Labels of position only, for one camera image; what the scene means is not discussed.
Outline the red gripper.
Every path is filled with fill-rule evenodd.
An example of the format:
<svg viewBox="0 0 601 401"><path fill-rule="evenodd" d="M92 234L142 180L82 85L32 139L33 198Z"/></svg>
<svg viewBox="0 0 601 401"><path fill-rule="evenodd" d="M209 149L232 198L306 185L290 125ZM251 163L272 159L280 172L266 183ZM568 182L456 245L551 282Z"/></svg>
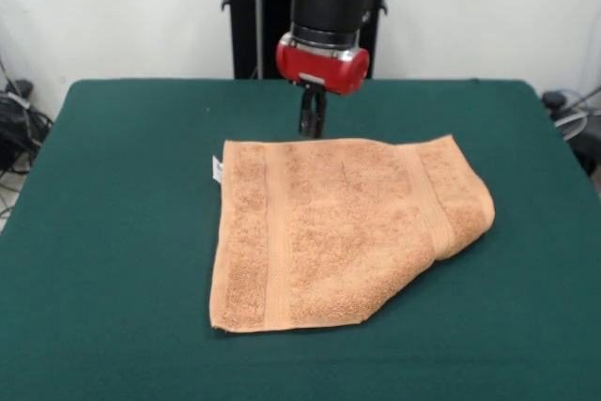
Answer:
<svg viewBox="0 0 601 401"><path fill-rule="evenodd" d="M276 65L280 74L296 85L319 85L326 91L348 95L360 89L369 68L369 53L359 47L346 50L318 48L302 44L285 33L276 47ZM327 110L323 89L315 93L313 127L313 89L303 89L300 102L299 133L302 137L321 138Z"/></svg>

